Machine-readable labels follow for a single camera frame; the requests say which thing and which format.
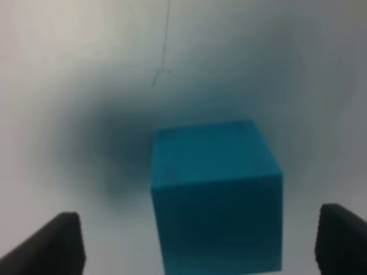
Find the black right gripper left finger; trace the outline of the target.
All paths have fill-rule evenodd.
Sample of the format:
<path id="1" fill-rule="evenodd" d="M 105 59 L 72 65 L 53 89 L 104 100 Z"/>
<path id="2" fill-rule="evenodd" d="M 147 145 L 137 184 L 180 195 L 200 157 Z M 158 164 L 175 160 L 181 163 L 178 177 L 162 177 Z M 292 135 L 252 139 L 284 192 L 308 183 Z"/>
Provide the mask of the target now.
<path id="1" fill-rule="evenodd" d="M 1 258 L 2 275 L 83 274 L 80 216 L 63 212 Z"/>

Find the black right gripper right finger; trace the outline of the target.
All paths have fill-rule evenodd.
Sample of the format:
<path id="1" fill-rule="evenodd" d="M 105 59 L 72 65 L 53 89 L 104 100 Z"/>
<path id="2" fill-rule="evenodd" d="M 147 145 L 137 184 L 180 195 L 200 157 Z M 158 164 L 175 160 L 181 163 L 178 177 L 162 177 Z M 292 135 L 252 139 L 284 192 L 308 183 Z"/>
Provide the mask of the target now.
<path id="1" fill-rule="evenodd" d="M 366 274 L 366 221 L 340 204 L 323 204 L 314 253 L 322 275 Z"/>

